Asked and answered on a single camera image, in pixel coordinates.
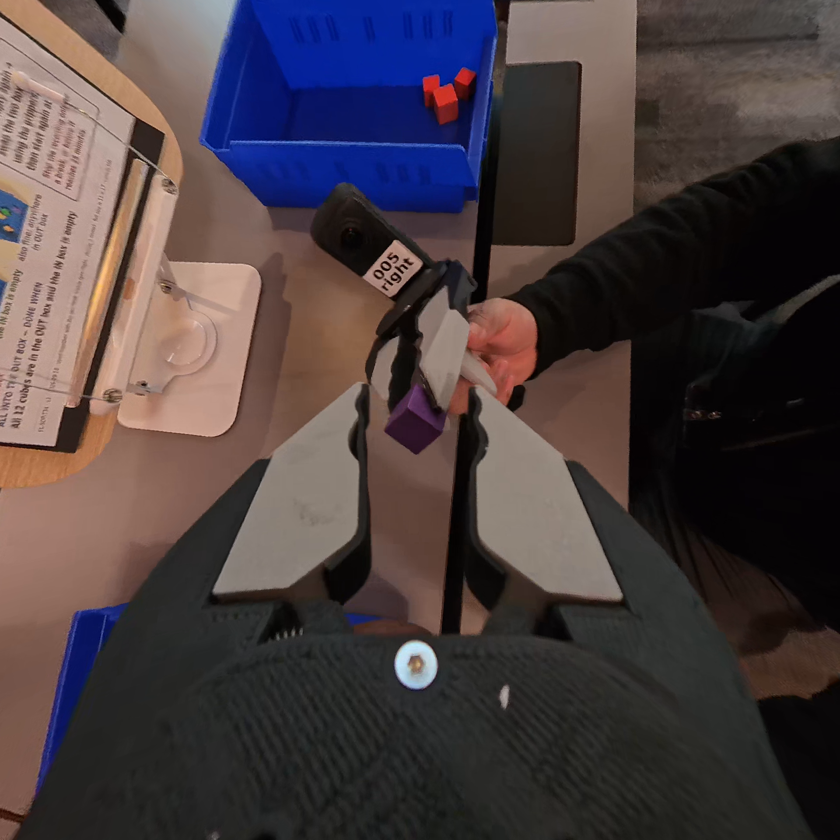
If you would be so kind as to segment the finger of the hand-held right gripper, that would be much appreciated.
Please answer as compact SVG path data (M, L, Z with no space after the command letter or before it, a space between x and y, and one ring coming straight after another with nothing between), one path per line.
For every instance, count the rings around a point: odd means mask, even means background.
M467 349L469 323L452 308L447 291L439 291L419 313L419 371L436 408L448 412Z
M417 340L404 332L377 339L365 364L372 391L388 409L391 421L410 413L411 401L424 395Z

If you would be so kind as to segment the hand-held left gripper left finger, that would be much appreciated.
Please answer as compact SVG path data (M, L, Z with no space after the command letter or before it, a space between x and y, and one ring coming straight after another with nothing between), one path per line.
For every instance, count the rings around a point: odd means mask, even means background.
M213 587L219 601L347 602L371 570L366 431L358 383L279 446Z

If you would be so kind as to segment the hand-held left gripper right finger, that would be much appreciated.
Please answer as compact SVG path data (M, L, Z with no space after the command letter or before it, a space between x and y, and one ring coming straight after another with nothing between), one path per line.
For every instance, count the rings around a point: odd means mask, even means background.
M483 388L465 421L465 582L478 603L622 604L565 457Z

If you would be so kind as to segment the purple wooden cube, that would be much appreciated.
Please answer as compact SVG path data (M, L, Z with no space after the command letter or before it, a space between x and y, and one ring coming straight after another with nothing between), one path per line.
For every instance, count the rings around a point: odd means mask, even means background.
M418 455L440 438L446 423L446 412L436 407L420 384L415 384L391 412L384 432Z

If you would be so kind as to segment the blue plastic bin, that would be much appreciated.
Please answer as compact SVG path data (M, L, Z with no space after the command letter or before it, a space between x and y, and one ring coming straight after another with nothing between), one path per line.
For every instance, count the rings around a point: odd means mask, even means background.
M478 198L497 19L490 1L234 6L200 141L268 207L318 207L348 182L380 209L460 213ZM477 73L439 125L422 79Z
M38 767L35 793L39 793L47 773L63 743L81 693L99 653L128 603L75 612L66 638L65 651Z

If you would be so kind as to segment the person's right forearm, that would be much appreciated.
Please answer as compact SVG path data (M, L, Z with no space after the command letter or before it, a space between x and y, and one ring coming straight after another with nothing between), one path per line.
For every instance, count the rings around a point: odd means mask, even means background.
M839 139L789 143L688 185L509 296L537 325L530 374L725 301L772 307L838 274Z

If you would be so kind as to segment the person's right hand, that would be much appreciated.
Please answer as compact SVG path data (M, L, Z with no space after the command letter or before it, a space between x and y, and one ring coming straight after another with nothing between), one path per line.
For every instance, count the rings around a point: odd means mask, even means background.
M492 298L468 309L467 349L480 358L497 386L497 399L513 409L534 373L538 328L530 310L506 298Z

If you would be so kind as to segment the wooden board document stand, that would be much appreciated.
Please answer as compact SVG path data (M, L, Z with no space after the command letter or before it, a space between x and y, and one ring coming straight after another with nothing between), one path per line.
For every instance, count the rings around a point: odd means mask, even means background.
M122 190L70 386L58 448L2 444L2 489L89 466L116 424L215 437L238 412L261 291L252 266L171 262L182 154L160 110L40 2L2 2L10 22L135 118Z

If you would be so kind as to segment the printed instruction sheet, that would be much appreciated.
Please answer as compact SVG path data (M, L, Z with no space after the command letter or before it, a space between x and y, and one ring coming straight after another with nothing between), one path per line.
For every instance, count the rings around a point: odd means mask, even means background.
M5 19L1 71L1 440L51 449L135 118Z

